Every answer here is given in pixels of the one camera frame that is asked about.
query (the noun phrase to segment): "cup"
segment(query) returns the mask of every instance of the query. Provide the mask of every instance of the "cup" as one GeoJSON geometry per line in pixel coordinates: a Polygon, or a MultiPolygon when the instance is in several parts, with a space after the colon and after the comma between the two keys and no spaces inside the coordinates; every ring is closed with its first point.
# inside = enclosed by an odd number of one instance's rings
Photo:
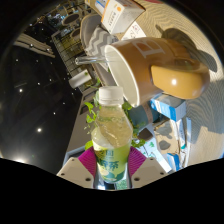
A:
{"type": "Polygon", "coordinates": [[[124,97],[139,105],[166,92],[180,99],[195,99],[209,86],[209,69],[191,59],[187,49],[174,40],[143,37],[105,47],[108,66],[124,97]]]}

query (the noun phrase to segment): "beverage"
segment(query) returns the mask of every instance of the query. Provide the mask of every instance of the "beverage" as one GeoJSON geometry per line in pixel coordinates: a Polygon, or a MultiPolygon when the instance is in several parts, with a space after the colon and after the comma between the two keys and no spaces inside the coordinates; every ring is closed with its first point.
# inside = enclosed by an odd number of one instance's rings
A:
{"type": "Polygon", "coordinates": [[[122,87],[101,87],[99,103],[101,109],[91,133],[93,147],[103,180],[116,183],[124,177],[133,128],[122,109],[122,87]]]}

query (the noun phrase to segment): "cardboard box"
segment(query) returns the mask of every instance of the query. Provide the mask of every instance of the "cardboard box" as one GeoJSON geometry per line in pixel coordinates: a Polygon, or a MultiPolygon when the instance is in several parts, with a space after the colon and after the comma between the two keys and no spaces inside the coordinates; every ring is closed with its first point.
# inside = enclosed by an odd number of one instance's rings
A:
{"type": "Polygon", "coordinates": [[[157,149],[157,142],[155,138],[152,138],[151,140],[147,141],[144,145],[144,148],[148,155],[145,155],[146,157],[155,158],[167,173],[171,171],[171,167],[169,166],[168,162],[164,159],[162,154],[157,149]]]}
{"type": "Polygon", "coordinates": [[[170,120],[157,126],[154,130],[161,154],[179,154],[180,148],[174,136],[170,120]]]}
{"type": "Polygon", "coordinates": [[[161,94],[150,100],[152,109],[158,111],[173,121],[179,121],[186,115],[185,100],[161,94]]]}
{"type": "Polygon", "coordinates": [[[108,0],[101,22],[110,34],[123,33],[144,11],[132,0],[108,0]]]}

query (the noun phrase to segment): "white object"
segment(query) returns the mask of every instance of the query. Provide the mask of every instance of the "white object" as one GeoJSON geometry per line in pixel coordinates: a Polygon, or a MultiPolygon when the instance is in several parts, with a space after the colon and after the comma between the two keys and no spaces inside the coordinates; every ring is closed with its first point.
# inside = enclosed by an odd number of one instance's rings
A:
{"type": "Polygon", "coordinates": [[[150,100],[152,109],[173,121],[179,121],[186,115],[186,101],[174,96],[161,94],[150,100]]]}
{"type": "Polygon", "coordinates": [[[102,105],[123,104],[123,88],[120,86],[104,86],[99,88],[99,103],[102,105]]]}
{"type": "Polygon", "coordinates": [[[99,12],[101,14],[103,14],[105,6],[106,6],[106,1],[98,0],[98,1],[95,2],[95,6],[99,10],[99,12]]]}
{"type": "Polygon", "coordinates": [[[75,40],[75,41],[80,39],[80,28],[72,31],[72,33],[70,34],[70,37],[73,38],[73,40],[75,40]]]}
{"type": "Polygon", "coordinates": [[[173,121],[173,120],[170,120],[170,123],[172,125],[173,133],[174,133],[174,136],[175,136],[176,140],[179,140],[176,122],[173,121]]]}
{"type": "Polygon", "coordinates": [[[70,158],[57,173],[57,176],[81,187],[93,188],[94,177],[78,158],[70,158]]]}
{"type": "Polygon", "coordinates": [[[131,0],[108,0],[101,22],[110,34],[123,33],[144,11],[131,0]]]}
{"type": "Polygon", "coordinates": [[[124,34],[121,40],[134,39],[140,37],[146,37],[146,35],[141,29],[141,27],[138,25],[138,23],[135,21],[128,28],[127,32],[124,34]]]}
{"type": "Polygon", "coordinates": [[[140,95],[138,85],[134,78],[134,75],[120,52],[111,45],[105,47],[106,58],[116,58],[119,63],[113,63],[108,61],[110,70],[113,71],[112,75],[114,81],[118,86],[123,87],[124,97],[131,104],[132,107],[137,107],[140,102],[140,95]]]}
{"type": "Polygon", "coordinates": [[[84,83],[88,82],[89,80],[91,80],[91,76],[89,75],[87,69],[85,69],[78,75],[72,77],[69,80],[69,84],[73,89],[75,89],[76,87],[83,85],[84,83]]]}
{"type": "Polygon", "coordinates": [[[90,6],[90,0],[85,0],[85,4],[90,6]]]}
{"type": "Polygon", "coordinates": [[[186,119],[187,119],[187,147],[185,148],[186,157],[184,161],[184,167],[187,167],[188,165],[188,159],[191,150],[191,119],[188,117],[186,119]]]}
{"type": "Polygon", "coordinates": [[[147,158],[144,163],[132,175],[132,188],[140,188],[156,180],[166,177],[168,174],[154,158],[147,158]]]}
{"type": "Polygon", "coordinates": [[[178,136],[179,136],[179,142],[180,142],[180,150],[185,150],[185,134],[184,134],[184,125],[182,119],[180,119],[177,122],[177,130],[178,130],[178,136]]]}

